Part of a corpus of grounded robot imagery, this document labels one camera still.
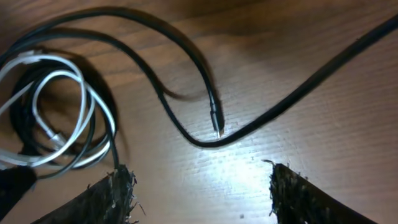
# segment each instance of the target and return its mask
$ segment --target black cable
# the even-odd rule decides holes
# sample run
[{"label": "black cable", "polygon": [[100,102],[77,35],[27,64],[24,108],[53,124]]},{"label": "black cable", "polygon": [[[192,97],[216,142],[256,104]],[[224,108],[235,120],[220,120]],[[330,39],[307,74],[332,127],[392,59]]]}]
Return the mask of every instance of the black cable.
[{"label": "black cable", "polygon": [[68,170],[72,169],[72,167],[85,155],[86,150],[89,148],[91,141],[93,140],[94,136],[94,131],[95,131],[95,117],[91,116],[90,118],[90,127],[88,130],[88,135],[85,144],[83,145],[80,153],[73,158],[73,160],[66,165],[65,167],[62,167],[62,169],[52,173],[52,174],[46,174],[46,175],[41,175],[38,177],[38,179],[48,179],[48,178],[54,178],[58,177],[64,173],[66,173]]},{"label": "black cable", "polygon": [[[218,141],[212,142],[202,142],[198,141],[195,138],[191,137],[189,133],[183,128],[178,119],[173,114],[170,109],[169,104],[164,96],[164,91],[157,81],[157,77],[153,70],[146,64],[146,62],[136,54],[131,48],[129,48],[124,43],[114,39],[110,36],[104,34],[95,34],[94,32],[58,32],[58,33],[46,33],[48,30],[62,24],[64,22],[69,22],[77,19],[83,19],[87,17],[95,17],[95,16],[116,16],[123,17],[125,19],[129,19],[132,21],[136,21],[141,23],[147,27],[150,27],[161,34],[168,37],[170,40],[174,41],[177,45],[179,45],[193,60],[194,64],[197,66],[199,72],[202,75],[203,81],[205,82],[206,89],[209,94],[210,105],[211,105],[211,119],[213,122],[213,126],[216,131],[221,131],[224,127],[223,115],[221,112],[221,103],[220,100],[217,99],[216,90],[212,86],[208,70],[204,62],[200,59],[200,57],[195,53],[190,46],[184,42],[182,38],[175,35],[170,29],[165,26],[160,19],[149,19],[148,15],[143,13],[133,13],[128,9],[120,9],[120,8],[102,8],[102,9],[94,9],[90,11],[81,11],[74,13],[72,15],[67,15],[53,21],[50,21],[39,28],[29,32],[28,34],[21,37],[5,54],[0,57],[0,66],[2,66],[8,57],[18,53],[22,50],[28,49],[29,47],[38,44],[39,42],[50,40],[50,39],[59,39],[59,38],[84,38],[91,40],[98,40],[102,42],[106,42],[108,44],[113,45],[114,47],[122,50],[128,56],[130,56],[141,68],[141,70],[146,74],[147,78],[151,82],[154,90],[156,91],[160,102],[162,103],[166,113],[177,127],[177,129],[181,132],[181,134],[192,144],[199,147],[220,147],[230,144],[232,142],[237,141],[240,138],[245,137],[249,133],[255,131],[261,126],[267,124],[272,121],[276,117],[280,116],[284,112],[286,112],[291,106],[300,101],[304,96],[313,91],[318,85],[320,85],[323,81],[325,81],[332,73],[337,71],[344,64],[349,62],[352,58],[360,54],[362,51],[367,49],[372,44],[379,41],[381,38],[385,37],[387,34],[395,30],[398,26],[398,15],[389,19],[385,23],[379,25],[371,32],[364,35],[362,38],[358,39],[355,43],[346,48],[342,53],[338,54],[336,57],[331,59],[326,65],[322,66],[318,71],[316,71],[310,78],[308,78],[305,82],[303,82],[296,90],[294,90],[291,94],[285,97],[282,101],[276,104],[274,107],[260,115],[254,121],[245,125],[235,133],[229,135]],[[117,160],[117,152],[114,147],[112,147],[114,154],[115,163]]]}]

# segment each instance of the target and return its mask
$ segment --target black fuzzy object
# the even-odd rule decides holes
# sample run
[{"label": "black fuzzy object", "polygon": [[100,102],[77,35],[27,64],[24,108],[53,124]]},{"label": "black fuzzy object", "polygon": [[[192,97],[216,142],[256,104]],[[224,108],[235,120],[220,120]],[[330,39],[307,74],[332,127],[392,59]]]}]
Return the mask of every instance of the black fuzzy object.
[{"label": "black fuzzy object", "polygon": [[283,164],[274,165],[270,191],[272,212],[279,224],[375,223],[331,198]]},{"label": "black fuzzy object", "polygon": [[124,165],[33,224],[125,224],[135,176]]}]

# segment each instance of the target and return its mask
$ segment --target black plastic object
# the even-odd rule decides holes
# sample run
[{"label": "black plastic object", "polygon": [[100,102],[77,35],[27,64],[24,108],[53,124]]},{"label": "black plastic object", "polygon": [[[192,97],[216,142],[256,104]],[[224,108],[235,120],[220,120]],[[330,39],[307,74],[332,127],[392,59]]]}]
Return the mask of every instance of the black plastic object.
[{"label": "black plastic object", "polygon": [[0,170],[0,221],[36,183],[36,173],[30,167]]}]

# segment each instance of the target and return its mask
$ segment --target wooden table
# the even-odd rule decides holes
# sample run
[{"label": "wooden table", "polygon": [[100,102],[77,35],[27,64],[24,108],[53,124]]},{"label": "wooden table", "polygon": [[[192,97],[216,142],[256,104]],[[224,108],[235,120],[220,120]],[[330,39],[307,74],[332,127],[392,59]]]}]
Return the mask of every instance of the wooden table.
[{"label": "wooden table", "polygon": [[[380,0],[69,0],[0,2],[1,48],[54,16],[98,6],[151,13],[191,38],[208,59],[226,118],[225,135],[277,103],[358,37],[398,13]],[[146,27],[99,17],[66,25],[117,37],[143,56],[171,90],[195,100],[170,104],[197,138],[214,139],[205,87],[175,44]],[[319,188],[379,223],[398,218],[398,33],[344,66],[286,114],[221,149],[190,145],[175,129],[144,74],[125,55],[87,40],[46,45],[80,54],[103,74],[120,111],[117,146],[137,175],[140,223],[275,223],[269,216],[271,166],[289,163]],[[71,130],[78,91],[55,83],[47,107],[55,127]],[[98,134],[103,124],[98,125]],[[21,144],[2,118],[1,146]],[[3,223],[29,223],[61,206],[112,169],[92,169],[40,181]]]}]

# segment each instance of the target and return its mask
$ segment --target white usb cable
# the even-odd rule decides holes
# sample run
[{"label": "white usb cable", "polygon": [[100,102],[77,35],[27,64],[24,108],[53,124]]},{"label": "white usb cable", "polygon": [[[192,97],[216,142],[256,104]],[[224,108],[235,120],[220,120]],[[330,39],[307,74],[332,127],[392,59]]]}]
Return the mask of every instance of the white usb cable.
[{"label": "white usb cable", "polygon": [[[95,104],[97,103],[105,113],[105,116],[109,120],[111,131],[114,134],[116,131],[116,124],[114,122],[114,118],[112,113],[110,112],[109,108],[106,106],[106,103],[101,99],[101,97],[97,94],[97,92],[92,89],[92,87],[84,81],[83,75],[80,72],[80,69],[68,59],[59,57],[57,55],[50,55],[50,54],[23,54],[18,56],[17,58],[8,62],[2,70],[0,70],[0,81],[4,78],[8,72],[17,66],[20,63],[33,63],[38,62],[40,60],[54,60],[58,62],[62,62],[68,67],[70,67],[73,72],[68,70],[56,70],[49,73],[40,83],[36,91],[34,92],[33,99],[32,99],[32,112],[35,117],[37,124],[44,130],[47,136],[52,139],[56,144],[55,151],[47,154],[45,156],[26,156],[15,154],[4,149],[0,149],[0,161],[6,162],[8,164],[14,164],[19,166],[30,166],[30,167],[37,167],[37,166],[44,166],[49,161],[54,160],[55,158],[61,156],[79,137],[79,135],[83,132],[83,130],[87,127],[88,123],[90,122],[90,118],[94,113]],[[45,121],[40,117],[39,111],[37,109],[37,100],[39,97],[40,92],[42,91],[43,87],[53,78],[57,76],[67,76],[80,84],[80,91],[81,91],[81,103],[80,103],[80,112],[79,117],[76,122],[75,129],[72,132],[72,135],[66,141],[63,139],[63,136],[59,134],[55,134],[53,130],[45,123]],[[21,89],[18,93],[12,96],[5,104],[0,107],[0,115],[10,107],[13,102],[15,102],[18,98],[20,98],[25,92],[27,92],[32,83],[26,85],[23,89]],[[91,104],[87,114],[85,114],[86,109],[86,92],[89,93],[89,97],[91,98]],[[100,149],[98,152],[90,155],[88,157],[83,157],[79,162],[77,162],[73,167],[81,167],[96,158],[100,157],[101,155],[107,153],[109,150],[110,143],[109,141]]]}]

